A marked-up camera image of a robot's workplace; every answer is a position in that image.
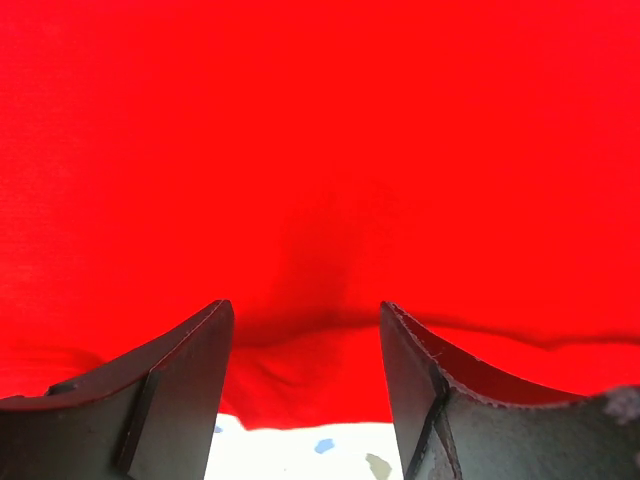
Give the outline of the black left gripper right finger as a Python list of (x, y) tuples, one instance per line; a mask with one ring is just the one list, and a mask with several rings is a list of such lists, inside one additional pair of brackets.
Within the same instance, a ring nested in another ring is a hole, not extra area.
[(523, 380), (390, 302), (380, 341), (404, 478), (638, 478), (638, 387), (581, 396)]

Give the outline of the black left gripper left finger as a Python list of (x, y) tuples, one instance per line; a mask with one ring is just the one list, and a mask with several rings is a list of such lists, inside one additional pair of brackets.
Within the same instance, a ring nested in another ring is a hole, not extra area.
[(43, 396), (3, 399), (2, 478), (204, 478), (233, 329), (218, 300)]

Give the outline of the red t shirt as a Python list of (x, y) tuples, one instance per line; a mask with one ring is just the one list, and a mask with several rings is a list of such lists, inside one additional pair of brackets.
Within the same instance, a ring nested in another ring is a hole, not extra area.
[(5, 1), (1, 393), (217, 299), (221, 408), (385, 422), (379, 306), (639, 380), (635, 1)]

